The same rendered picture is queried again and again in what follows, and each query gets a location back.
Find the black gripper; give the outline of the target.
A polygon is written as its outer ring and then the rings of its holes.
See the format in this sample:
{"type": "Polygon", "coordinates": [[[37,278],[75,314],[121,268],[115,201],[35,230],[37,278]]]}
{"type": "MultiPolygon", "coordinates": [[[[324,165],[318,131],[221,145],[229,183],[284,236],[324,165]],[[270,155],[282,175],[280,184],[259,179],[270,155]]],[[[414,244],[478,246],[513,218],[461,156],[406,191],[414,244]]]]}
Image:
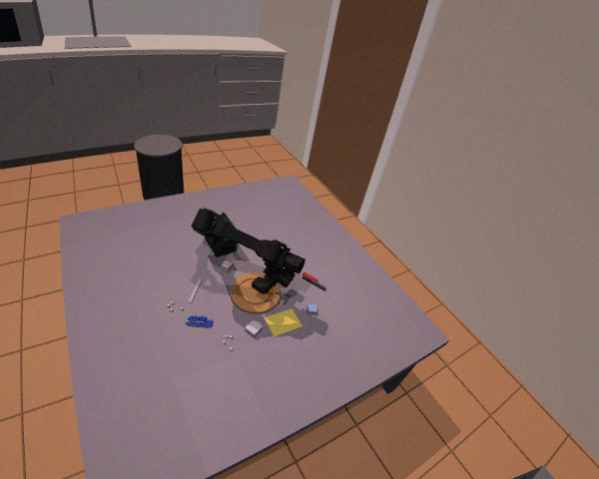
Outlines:
{"type": "Polygon", "coordinates": [[[272,265],[268,264],[267,262],[265,262],[265,265],[267,266],[264,269],[264,273],[266,275],[264,277],[257,277],[252,282],[252,288],[261,294],[269,293],[270,289],[272,287],[276,286],[277,281],[273,282],[272,279],[273,279],[275,272],[281,270],[280,268],[278,268],[276,266],[272,266],[272,265]]]}

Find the brown round bead board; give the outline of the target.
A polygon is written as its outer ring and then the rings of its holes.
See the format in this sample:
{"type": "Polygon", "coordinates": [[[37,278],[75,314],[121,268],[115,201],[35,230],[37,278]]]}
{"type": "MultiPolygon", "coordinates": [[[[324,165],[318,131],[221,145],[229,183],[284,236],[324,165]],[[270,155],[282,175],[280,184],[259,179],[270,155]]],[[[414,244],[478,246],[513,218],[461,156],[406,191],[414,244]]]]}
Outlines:
{"type": "Polygon", "coordinates": [[[271,288],[272,294],[261,294],[252,288],[252,282],[257,277],[264,276],[260,273],[248,273],[235,280],[231,287],[231,299],[237,308],[248,313],[258,314],[277,306],[281,297],[278,284],[271,288]]]}

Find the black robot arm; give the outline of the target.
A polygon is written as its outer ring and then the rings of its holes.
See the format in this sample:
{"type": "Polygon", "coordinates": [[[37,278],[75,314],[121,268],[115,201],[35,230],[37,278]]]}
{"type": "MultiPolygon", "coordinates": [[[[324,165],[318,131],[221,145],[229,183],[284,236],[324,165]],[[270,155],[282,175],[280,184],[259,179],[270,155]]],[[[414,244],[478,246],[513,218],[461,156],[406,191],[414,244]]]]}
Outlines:
{"type": "Polygon", "coordinates": [[[216,241],[225,237],[254,250],[263,261],[281,269],[275,272],[272,281],[277,281],[283,287],[288,287],[295,277],[295,272],[300,274],[303,268],[305,258],[291,253],[291,249],[286,244],[276,239],[272,241],[259,240],[245,234],[231,227],[212,210],[200,208],[191,227],[204,237],[214,237],[216,241]]]}

